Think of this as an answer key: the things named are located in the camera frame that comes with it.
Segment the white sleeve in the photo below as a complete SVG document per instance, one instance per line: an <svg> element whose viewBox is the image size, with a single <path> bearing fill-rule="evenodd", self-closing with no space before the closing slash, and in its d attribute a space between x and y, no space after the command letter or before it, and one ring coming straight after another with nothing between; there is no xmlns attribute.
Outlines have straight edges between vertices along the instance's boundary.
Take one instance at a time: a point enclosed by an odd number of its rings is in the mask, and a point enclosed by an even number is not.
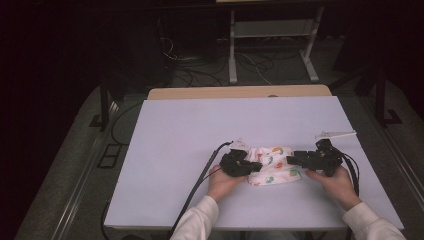
<svg viewBox="0 0 424 240"><path fill-rule="evenodd" d="M350 209L343 220L352 229L356 239L397 240L405 239L402 233L386 219L378 216L362 202Z"/></svg>
<svg viewBox="0 0 424 240"><path fill-rule="evenodd" d="M218 204L213 198L204 196L195 207L184 213L171 240L206 240L218 215Z"/></svg>

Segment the person's left hand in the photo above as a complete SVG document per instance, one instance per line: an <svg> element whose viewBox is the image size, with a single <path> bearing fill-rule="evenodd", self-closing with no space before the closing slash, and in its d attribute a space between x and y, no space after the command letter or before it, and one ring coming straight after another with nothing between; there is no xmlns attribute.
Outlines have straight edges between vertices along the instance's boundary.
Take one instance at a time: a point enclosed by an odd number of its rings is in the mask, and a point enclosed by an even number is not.
<svg viewBox="0 0 424 240"><path fill-rule="evenodd" d="M211 170L209 170L209 173L213 173L214 171L216 172L209 176L209 189L207 193L207 195L212 197L217 203L222 198L229 195L239 183L247 179L247 176L228 176L220 168L221 167L219 165L215 165Z"/></svg>

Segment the white tabletop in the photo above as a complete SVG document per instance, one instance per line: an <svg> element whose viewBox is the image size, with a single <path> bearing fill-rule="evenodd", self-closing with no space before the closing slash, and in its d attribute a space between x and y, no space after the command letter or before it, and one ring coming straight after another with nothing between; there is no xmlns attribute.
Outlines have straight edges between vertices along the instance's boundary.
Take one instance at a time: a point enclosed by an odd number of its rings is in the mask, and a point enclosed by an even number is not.
<svg viewBox="0 0 424 240"><path fill-rule="evenodd" d="M107 213L115 228L169 229L212 152L242 137L251 147L316 150L322 131L352 126L337 97L147 100ZM360 168L360 197L403 228L356 136L332 139ZM228 152L223 148L215 160ZM195 194L195 205L207 182ZM280 185L240 184L220 203L215 227L228 230L331 230L345 228L344 211L304 176Z"/></svg>

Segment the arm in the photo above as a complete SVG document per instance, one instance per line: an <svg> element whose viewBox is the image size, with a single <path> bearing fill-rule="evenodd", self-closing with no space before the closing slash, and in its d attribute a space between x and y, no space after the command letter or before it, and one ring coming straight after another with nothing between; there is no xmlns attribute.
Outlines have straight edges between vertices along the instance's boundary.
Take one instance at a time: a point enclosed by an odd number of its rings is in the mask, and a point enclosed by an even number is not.
<svg viewBox="0 0 424 240"><path fill-rule="evenodd" d="M230 177L219 169L219 166L214 166L209 171L211 175L207 195L195 207L184 213L171 237L172 240L206 240L212 226L218 220L218 202L246 180L246 177Z"/></svg>
<svg viewBox="0 0 424 240"><path fill-rule="evenodd" d="M347 211L343 220L355 234L356 239L405 239L400 231L390 222L378 216L356 195L350 181L349 172L338 167L332 177L306 170L306 175L322 184L340 206Z"/></svg>

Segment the folded cloth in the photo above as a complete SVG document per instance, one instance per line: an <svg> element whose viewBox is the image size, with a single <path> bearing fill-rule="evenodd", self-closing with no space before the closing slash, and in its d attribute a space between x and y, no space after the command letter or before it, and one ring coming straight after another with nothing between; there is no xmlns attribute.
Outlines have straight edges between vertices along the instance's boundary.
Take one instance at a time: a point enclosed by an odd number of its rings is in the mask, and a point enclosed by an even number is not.
<svg viewBox="0 0 424 240"><path fill-rule="evenodd" d="M262 163L262 169L252 172L248 182L253 186L263 186L301 179L296 167L287 163L287 156L293 156L289 147L250 148L245 160Z"/></svg>

